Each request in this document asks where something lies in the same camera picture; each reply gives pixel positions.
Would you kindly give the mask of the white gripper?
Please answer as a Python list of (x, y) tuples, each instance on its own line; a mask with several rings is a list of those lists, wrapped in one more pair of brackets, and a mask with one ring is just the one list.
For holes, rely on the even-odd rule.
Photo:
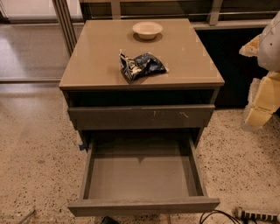
[[(261, 35), (252, 38), (239, 50), (245, 57), (257, 57)], [(280, 108), (280, 73), (268, 72), (261, 79), (254, 78), (248, 92), (248, 105), (244, 110), (244, 123), (261, 128)]]

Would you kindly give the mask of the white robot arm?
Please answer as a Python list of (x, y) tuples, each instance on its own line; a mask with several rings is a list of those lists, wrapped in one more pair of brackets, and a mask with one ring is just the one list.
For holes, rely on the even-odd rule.
[(239, 54), (257, 57), (258, 66), (268, 71), (266, 76), (251, 82), (244, 109), (242, 128), (256, 131), (280, 108), (280, 11)]

